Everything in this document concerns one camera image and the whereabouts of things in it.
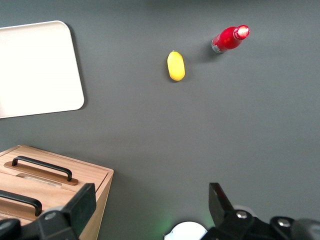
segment white tray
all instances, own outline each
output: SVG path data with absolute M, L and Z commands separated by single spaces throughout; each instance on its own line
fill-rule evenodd
M 71 33 L 61 21 L 0 28 L 0 119 L 84 104 Z

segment red bottle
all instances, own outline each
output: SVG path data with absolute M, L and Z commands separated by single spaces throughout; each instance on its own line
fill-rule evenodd
M 249 36 L 250 29 L 247 25 L 230 26 L 215 36 L 212 40 L 212 49 L 217 54 L 222 54 L 229 49 L 238 47 L 242 40 Z

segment drawer handle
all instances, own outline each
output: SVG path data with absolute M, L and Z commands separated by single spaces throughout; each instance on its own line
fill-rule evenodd
M 67 181 L 68 182 L 70 182 L 71 179 L 72 179 L 72 172 L 68 168 L 57 166 L 57 165 L 53 165 L 53 164 L 50 164 L 50 163 L 47 163 L 47 162 L 43 162 L 43 161 L 39 161 L 39 160 L 35 160 L 33 158 L 26 157 L 26 156 L 17 156 L 17 157 L 15 157 L 12 160 L 12 166 L 13 167 L 18 164 L 18 160 L 25 161 L 25 162 L 28 162 L 28 163 L 36 164 L 36 165 L 39 165 L 39 166 L 42 166 L 42 167 L 46 167 L 46 168 L 49 168 L 49 169 L 54 169 L 54 170 L 66 173 L 68 175 L 68 177 L 67 177 Z
M 38 217 L 42 212 L 42 204 L 39 200 L 32 197 L 19 195 L 9 191 L 0 190 L 0 198 L 14 200 L 20 203 L 29 204 L 35 208 L 35 216 Z

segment gray surface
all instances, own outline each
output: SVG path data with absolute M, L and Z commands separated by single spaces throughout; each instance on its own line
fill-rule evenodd
M 319 220 L 319 11 L 318 0 L 2 0 L 0 27 L 70 26 L 86 102 L 1 119 L 0 151 L 23 144 L 114 169 L 100 240 L 211 227 L 210 182 L 264 221 Z M 248 39 L 214 56 L 211 39 L 240 24 Z M 181 82 L 168 77 L 172 50 Z

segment wooden box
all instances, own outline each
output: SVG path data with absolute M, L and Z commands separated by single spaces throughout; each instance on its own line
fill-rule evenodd
M 23 156 L 43 163 L 68 169 L 66 172 L 18 159 Z M 0 190 L 37 199 L 42 212 L 64 206 L 85 183 L 95 184 L 96 210 L 80 235 L 80 240 L 96 240 L 104 214 L 114 171 L 81 160 L 62 156 L 34 147 L 19 145 L 0 153 Z M 0 220 L 17 218 L 26 225 L 37 217 L 35 208 L 5 198 L 0 198 Z

